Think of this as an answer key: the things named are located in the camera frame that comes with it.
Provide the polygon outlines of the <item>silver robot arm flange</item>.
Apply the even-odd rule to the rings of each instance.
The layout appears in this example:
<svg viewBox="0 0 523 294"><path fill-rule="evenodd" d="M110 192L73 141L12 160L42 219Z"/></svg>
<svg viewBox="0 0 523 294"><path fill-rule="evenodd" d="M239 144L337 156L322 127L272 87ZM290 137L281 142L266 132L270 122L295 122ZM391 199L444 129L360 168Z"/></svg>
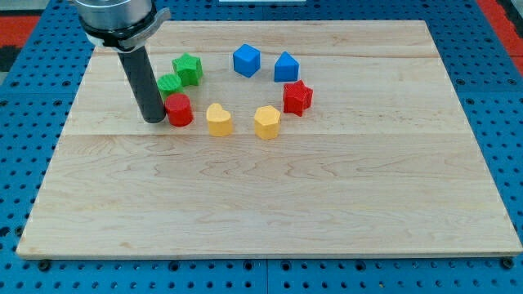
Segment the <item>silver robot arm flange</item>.
<svg viewBox="0 0 523 294"><path fill-rule="evenodd" d="M118 53L143 47L172 16L153 0L73 0L73 4L87 39Z"/></svg>

